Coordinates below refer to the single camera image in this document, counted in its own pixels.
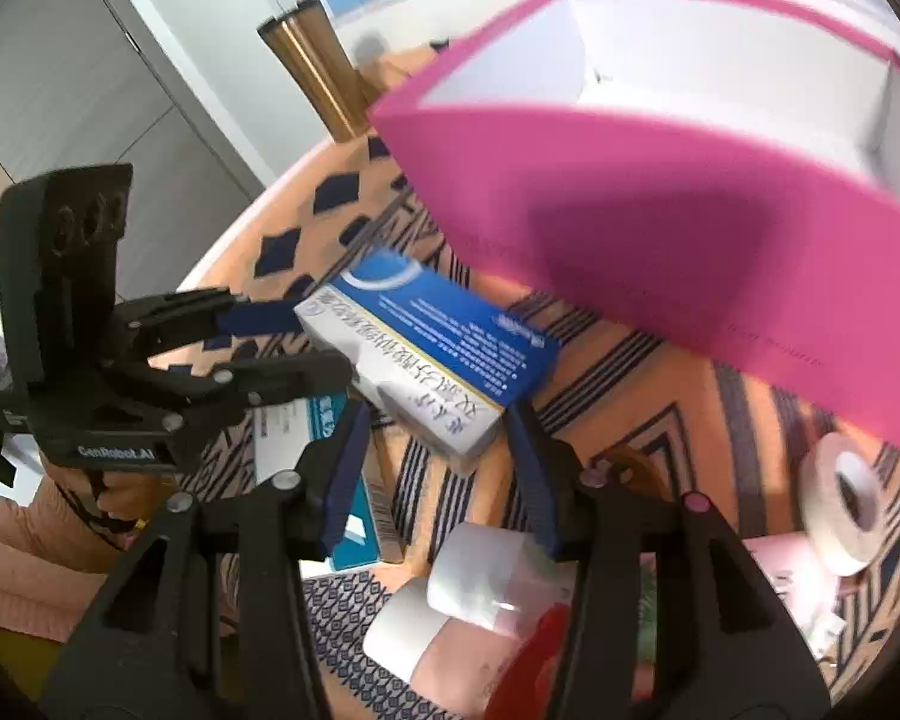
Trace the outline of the person's left hand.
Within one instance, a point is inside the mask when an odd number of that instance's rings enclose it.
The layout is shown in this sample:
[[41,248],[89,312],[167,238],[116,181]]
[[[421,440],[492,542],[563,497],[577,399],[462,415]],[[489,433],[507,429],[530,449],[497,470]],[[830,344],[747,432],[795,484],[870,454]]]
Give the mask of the person's left hand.
[[116,541],[128,538],[139,522],[149,520],[178,489],[172,475],[86,472],[53,465],[46,457],[40,460],[79,522]]

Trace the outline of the pink sleeve forearm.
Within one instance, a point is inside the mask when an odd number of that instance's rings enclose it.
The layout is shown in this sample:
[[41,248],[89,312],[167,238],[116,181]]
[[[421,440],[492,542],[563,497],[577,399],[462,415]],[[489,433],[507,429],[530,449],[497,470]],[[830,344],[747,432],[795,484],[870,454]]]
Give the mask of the pink sleeve forearm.
[[68,640],[120,557],[53,481],[27,505],[0,497],[0,628]]

